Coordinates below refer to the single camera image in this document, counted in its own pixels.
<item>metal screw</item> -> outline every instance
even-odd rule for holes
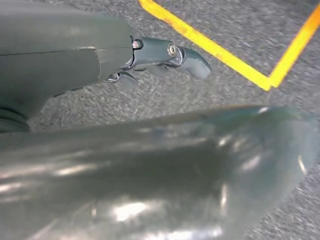
[[[169,54],[169,56],[171,57],[174,57],[177,54],[176,46],[172,43],[169,43],[169,45],[168,45],[167,50],[168,50],[168,54]]]
[[[135,41],[133,41],[132,42],[132,47],[134,49],[138,49],[138,48],[140,48],[141,47],[141,43],[140,41],[138,41],[138,40],[135,40]]]

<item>glossy surface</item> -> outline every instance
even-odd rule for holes
[[[0,140],[5,240],[232,240],[312,166],[315,121],[242,106]]]

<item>yellow line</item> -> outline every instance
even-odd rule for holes
[[[272,87],[278,87],[299,55],[308,44],[320,25],[320,3],[306,21],[287,51],[269,76]]]
[[[187,38],[198,46],[229,66],[230,68],[242,74],[244,77],[265,90],[269,91],[271,87],[268,77],[221,47],[217,43],[198,32],[187,23],[152,1],[139,0],[141,7],[146,11],[166,22],[177,32]]]

